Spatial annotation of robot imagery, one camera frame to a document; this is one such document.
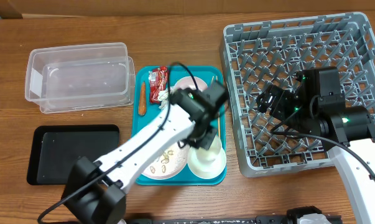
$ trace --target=black tray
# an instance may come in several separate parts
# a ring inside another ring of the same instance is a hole
[[[66,184],[75,161],[94,161],[116,149],[116,125],[40,126],[32,140],[27,182],[31,185]]]

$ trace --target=plastic crate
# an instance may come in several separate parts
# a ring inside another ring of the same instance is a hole
[[[321,142],[273,136],[280,121],[257,111],[271,83],[295,91],[296,71],[336,66],[347,106],[365,106],[375,122],[375,36],[360,12],[226,26],[220,47],[230,93],[238,163],[246,177],[333,166]]]

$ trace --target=red snack package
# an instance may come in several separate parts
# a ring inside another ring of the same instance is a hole
[[[161,66],[153,69],[149,74],[150,103],[161,103],[158,100],[160,91],[164,91],[168,82],[168,68]]]

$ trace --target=cable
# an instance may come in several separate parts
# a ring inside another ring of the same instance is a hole
[[[313,104],[314,104],[314,100],[317,99],[318,97],[320,97],[320,95],[315,95],[312,97],[312,99],[310,100],[310,104],[309,104],[309,112],[310,112],[310,117],[312,119],[314,119],[314,115],[313,115]]]
[[[182,66],[189,74],[190,76],[192,77],[193,79],[193,82],[194,82],[194,85],[196,86],[196,89],[198,89],[198,86],[197,86],[197,83],[194,79],[194,76],[193,74],[191,73],[191,71],[185,66],[183,65],[182,63],[180,62],[174,62],[172,64],[169,65],[169,68],[168,68],[168,96],[170,96],[170,71],[173,69],[173,67],[175,65],[180,65]],[[97,183],[98,181],[100,181],[101,179],[103,179],[103,177],[105,177],[107,174],[109,174],[110,172],[112,172],[113,170],[115,170],[115,168],[119,167],[123,162],[125,162],[126,160],[128,160],[131,156],[133,156],[135,153],[137,153],[141,148],[143,148],[149,141],[151,141],[151,139],[153,139],[155,137],[155,135],[157,135],[161,129],[164,127],[165,123],[167,122],[168,120],[168,117],[169,117],[169,113],[170,113],[170,100],[168,100],[168,110],[167,110],[167,114],[165,115],[165,119],[164,121],[162,122],[162,124],[158,127],[158,129],[149,137],[147,138],[147,140],[145,140],[139,147],[135,148],[131,153],[129,153],[126,157],[124,157],[123,159],[121,159],[120,161],[118,161],[117,163],[115,163],[115,165],[113,165],[112,167],[110,167],[108,170],[106,170],[105,172],[103,172],[102,174],[100,174],[99,176],[97,176],[96,178],[94,178],[93,180],[91,180],[90,182],[88,182],[87,184],[85,184],[84,186],[82,186],[81,188],[79,188],[78,190],[76,190],[74,193],[66,196],[65,198],[61,199],[60,201],[58,201],[57,203],[55,203],[54,205],[50,206],[48,209],[46,209],[44,212],[42,212],[38,219],[37,219],[37,222],[39,224],[45,224],[46,222],[42,221],[42,219],[44,218],[44,216],[46,216],[49,212],[55,210],[57,207],[63,205],[65,202],[67,202],[68,200],[70,200],[71,198],[75,197],[76,195],[80,194],[82,191],[86,190],[88,187],[92,186],[93,184]]]
[[[375,173],[374,171],[367,165],[366,162],[363,161],[363,159],[361,157],[359,157],[355,152],[353,152],[351,149],[349,149],[348,147],[336,142],[336,141],[332,141],[330,139],[327,139],[327,138],[323,138],[323,137],[320,137],[320,136],[314,136],[312,134],[303,134],[303,133],[294,133],[294,132],[280,132],[280,131],[275,131],[273,132],[273,134],[277,134],[277,135],[284,135],[284,136],[299,136],[299,137],[306,137],[306,138],[314,138],[314,139],[318,139],[318,140],[322,140],[322,141],[326,141],[326,142],[329,142],[331,144],[334,144],[335,146],[338,146],[340,147],[341,149],[345,150],[347,153],[351,154],[354,158],[356,158],[360,163],[361,165],[364,166],[364,168],[366,168],[366,170],[368,171],[369,175],[370,175],[370,178],[372,180],[375,181]]]
[[[270,133],[272,133],[273,134],[273,132],[275,131],[275,130],[277,130],[277,128],[279,128],[280,126],[282,126],[283,124],[285,124],[289,119],[291,119],[295,114],[297,114],[299,111],[300,111],[300,109],[302,109],[302,107],[303,107],[303,105],[302,106],[300,106],[297,110],[295,110],[287,119],[285,119],[285,120],[283,120],[283,121],[281,121],[279,124],[277,124],[276,126],[274,126],[271,130],[270,130]]]

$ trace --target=black cable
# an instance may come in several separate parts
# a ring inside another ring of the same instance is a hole
[[[282,126],[283,124],[285,124],[289,119],[291,119],[295,114],[297,114],[299,111],[300,111],[300,109],[302,109],[302,107],[303,107],[303,105],[302,106],[300,106],[297,110],[295,110],[287,119],[285,119],[285,120],[283,120],[283,121],[281,121],[279,124],[277,124],[276,126],[274,126],[271,130],[270,130],[270,133],[272,133],[273,134],[273,132],[275,131],[275,130],[277,130],[277,128],[279,128],[280,126]]]
[[[314,101],[320,97],[320,95],[315,95],[312,97],[312,99],[310,100],[310,104],[309,104],[309,112],[310,112],[310,117],[312,119],[314,119],[314,115],[313,115],[313,104],[314,104]]]
[[[173,69],[173,67],[175,65],[180,65],[182,66],[189,74],[190,76],[192,77],[193,79],[193,82],[196,86],[196,88],[198,89],[198,86],[197,86],[197,83],[194,79],[194,76],[193,74],[191,73],[191,71],[185,66],[183,65],[182,63],[180,62],[174,62],[172,64],[169,65],[169,68],[168,68],[168,96],[170,96],[170,71]],[[90,182],[88,182],[87,184],[85,184],[84,186],[82,186],[81,188],[79,188],[78,190],[76,190],[74,193],[66,196],[65,198],[61,199],[60,201],[58,201],[57,203],[55,203],[54,205],[50,206],[48,209],[46,209],[44,212],[42,212],[37,221],[39,224],[45,224],[46,222],[42,221],[42,219],[44,218],[44,216],[46,216],[49,212],[55,210],[57,207],[63,205],[65,202],[67,202],[68,200],[70,200],[71,198],[75,197],[76,195],[80,194],[82,191],[86,190],[88,187],[92,186],[93,184],[97,183],[98,181],[100,181],[101,179],[103,179],[107,174],[109,174],[110,172],[112,172],[113,170],[115,170],[115,168],[119,167],[123,162],[125,162],[126,160],[128,160],[131,156],[133,156],[135,153],[137,153],[141,148],[143,148],[149,141],[151,141],[151,139],[153,139],[155,137],[155,135],[157,135],[161,130],[162,128],[164,127],[165,123],[167,122],[168,120],[168,117],[169,117],[169,113],[170,113],[170,100],[168,100],[168,110],[167,110],[167,114],[165,115],[165,119],[164,121],[162,122],[162,124],[158,127],[158,129],[149,137],[147,138],[147,140],[145,140],[139,147],[135,148],[131,153],[129,153],[126,157],[124,157],[123,159],[121,159],[120,161],[118,161],[117,163],[115,163],[115,165],[113,165],[112,167],[110,167],[108,170],[106,170],[105,172],[103,172],[102,174],[100,174],[99,176],[97,176],[96,178],[94,178],[93,180],[91,180]]]
[[[312,134],[303,134],[303,133],[295,133],[295,132],[280,132],[280,131],[275,131],[273,132],[273,134],[277,134],[277,135],[284,135],[284,136],[299,136],[299,137],[306,137],[306,138],[314,138],[314,139],[318,139],[318,140],[322,140],[322,141],[326,141],[326,142],[329,142],[331,144],[334,144],[335,146],[338,146],[340,147],[341,149],[345,150],[347,153],[351,154],[355,159],[357,159],[357,161],[359,161],[361,163],[361,165],[364,166],[364,168],[366,168],[366,170],[368,171],[369,175],[370,175],[370,178],[372,180],[375,181],[375,173],[374,171],[367,165],[367,163],[361,158],[359,157],[355,152],[353,152],[351,149],[349,149],[348,147],[336,142],[336,141],[332,141],[330,139],[327,139],[327,138],[324,138],[324,137],[320,137],[320,136],[314,136]]]

